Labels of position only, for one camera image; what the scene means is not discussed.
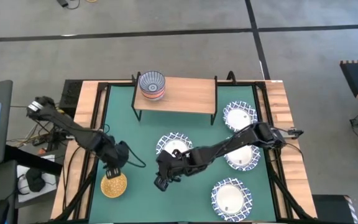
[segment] black metal frame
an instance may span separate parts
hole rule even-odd
[[[137,93],[139,77],[140,77],[140,72],[137,72],[136,78],[132,75],[132,83],[135,86],[135,90],[134,90],[134,94],[132,96],[132,104],[131,104],[132,109],[135,113],[135,116],[136,116],[138,122],[140,122],[142,119],[142,110],[139,110],[139,114],[137,114],[136,109],[135,109],[135,100],[136,100],[136,93]],[[218,112],[218,77],[215,76],[214,80],[215,80],[215,112],[214,112],[214,114],[211,114],[211,125],[214,125],[216,113]]]
[[[140,75],[140,73],[137,74],[137,78],[134,78],[134,76],[132,76],[131,79],[127,80],[127,81],[131,81],[128,83],[103,83],[103,84],[100,84],[100,85],[104,85],[104,88],[98,88],[98,93],[96,95],[96,101],[95,101],[95,106],[94,106],[94,116],[92,117],[92,121],[91,121],[91,124],[93,124],[93,126],[96,122],[96,117],[98,114],[101,92],[105,89],[105,87],[107,87],[107,89],[106,89],[107,92],[106,92],[106,99],[104,101],[101,128],[104,126],[104,121],[106,119],[106,112],[108,109],[108,99],[109,99],[109,95],[110,95],[109,93],[110,93],[111,86],[136,86],[137,85],[136,81],[138,80],[139,75]],[[218,82],[217,77],[215,77],[214,79],[216,80],[216,87],[218,87],[218,86],[251,86],[253,94],[254,94],[255,107],[256,107],[259,121],[263,121],[262,112],[261,112],[260,103],[259,103],[259,94],[258,94],[258,88],[259,88],[262,92],[262,97],[264,99],[264,106],[265,106],[266,114],[267,114],[267,122],[270,125],[273,125],[273,118],[271,115],[270,104],[269,104],[269,99],[267,96],[267,89],[266,89],[265,82],[239,82],[236,80],[236,76],[234,75],[234,73],[232,71],[230,71],[227,76],[227,80],[232,80],[232,82]],[[217,91],[216,91],[215,97],[216,97],[216,101],[218,101]],[[280,159],[278,152],[274,151],[274,153],[275,153],[275,158],[276,158],[276,160],[274,162],[276,163],[276,166],[278,168],[278,178],[280,179],[281,183],[284,184],[285,187],[287,187],[286,182],[285,182],[284,172],[283,172],[282,161]],[[264,154],[265,154],[266,163],[271,163],[272,161],[270,160],[270,154],[269,154],[268,150],[264,150]],[[88,160],[84,161],[84,163],[86,163],[85,167],[88,167]],[[97,164],[98,164],[98,159],[95,158],[93,169],[97,169]],[[275,210],[276,219],[282,220],[281,213],[280,213],[280,206],[279,206],[278,198],[277,198],[277,192],[276,192],[276,188],[275,188],[275,182],[271,178],[272,172],[274,172],[274,170],[270,170],[270,169],[267,170],[267,173],[269,176],[270,191],[272,193],[273,207]],[[93,193],[94,193],[95,181],[96,181],[96,175],[91,183],[91,189],[89,192],[88,204],[87,204],[87,208],[86,208],[86,218],[89,218],[89,215],[90,215],[90,208],[91,208],[91,204],[92,204],[92,197],[93,197]],[[287,213],[287,217],[289,219],[292,219],[293,216],[292,216],[291,206],[288,203],[288,200],[286,198],[284,198],[284,202],[285,202],[285,210]]]

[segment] concrete floor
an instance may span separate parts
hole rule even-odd
[[[358,24],[358,1],[252,0],[258,27]],[[0,0],[0,37],[151,30],[249,28],[241,0],[84,0],[77,10],[54,0]],[[358,214],[358,139],[349,119],[358,114],[339,68],[358,59],[358,29],[260,33],[270,76],[284,80],[313,194],[346,194]],[[177,77],[262,79],[252,33],[112,39],[0,42],[0,80],[14,81],[13,105],[35,96],[55,100],[65,79],[129,78],[146,70]],[[12,108],[8,138],[33,122]],[[19,223],[46,221],[53,197],[21,208]]]

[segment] striped bowl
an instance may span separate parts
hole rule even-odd
[[[139,87],[146,98],[159,100],[165,93],[165,77],[160,72],[146,72],[139,78]]]

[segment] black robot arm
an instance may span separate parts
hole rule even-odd
[[[73,135],[79,146],[95,153],[105,163],[109,179],[119,176],[120,168],[128,161],[129,146],[124,141],[116,143],[113,136],[80,126],[68,116],[59,113],[49,97],[36,97],[27,107],[27,116],[34,121],[49,121]]]
[[[154,184],[165,191],[169,182],[180,181],[179,176],[197,174],[205,170],[216,158],[249,145],[264,149],[281,149],[285,141],[280,131],[267,123],[254,123],[213,146],[196,147],[186,152],[176,149],[173,151],[175,157],[163,150],[157,158],[158,173]]]

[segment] plate rim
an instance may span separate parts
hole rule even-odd
[[[229,114],[229,112],[231,110],[233,110],[233,108],[239,108],[239,107],[230,107],[232,104],[240,104],[240,103],[244,103],[245,107],[241,108],[241,109],[247,109],[248,111],[246,111],[249,114],[249,111],[252,110],[254,112],[254,114],[252,115],[252,119],[251,119],[251,124],[258,122],[258,114],[256,113],[256,110],[253,109],[253,107],[251,107],[251,105],[245,101],[242,100],[235,100],[235,101],[231,101],[230,103],[228,103],[224,108],[223,108],[223,120],[224,120],[224,124],[230,129],[233,130],[235,133],[240,131],[240,129],[236,129],[235,127],[231,126],[228,121],[227,121],[227,115]]]
[[[167,142],[164,142],[161,146],[161,149],[158,148],[158,144],[160,143],[160,141],[162,141],[162,138],[164,137],[167,137],[167,138],[170,138],[170,135],[173,134],[175,136],[177,136],[178,134],[181,134],[181,136],[186,139],[185,141],[185,144],[187,145],[187,148],[188,149],[192,149],[193,148],[193,142],[190,140],[190,138],[186,135],[186,134],[183,134],[183,133],[179,133],[179,132],[169,132],[168,134],[164,134],[163,136],[161,136],[161,138],[157,141],[157,145],[155,146],[155,150],[156,150],[156,155],[159,155],[162,151],[163,151],[163,146],[166,145]]]
[[[224,211],[222,211],[219,208],[218,202],[216,201],[216,197],[217,197],[219,189],[222,186],[227,185],[227,184],[231,184],[235,187],[240,187],[240,191],[241,191],[243,199],[244,199],[244,204],[243,204],[242,208],[240,209],[239,212],[237,212],[235,214],[228,214],[228,213],[225,213]],[[252,210],[252,194],[251,194],[250,190],[244,186],[244,183],[241,180],[239,180],[237,178],[228,177],[221,181],[218,181],[212,188],[211,204],[212,204],[212,208],[215,211],[215,213],[218,214],[225,221],[239,222],[239,221],[246,219],[249,216],[250,211]]]
[[[239,170],[239,171],[250,171],[253,168],[256,167],[256,165],[259,163],[259,159],[260,159],[260,149],[256,146],[250,145],[251,149],[252,149],[252,157],[251,157],[251,161],[245,165],[237,165],[235,163],[233,163],[230,159],[228,154],[224,155],[224,158],[226,160],[226,162],[229,164],[230,167],[232,167],[235,170]]]

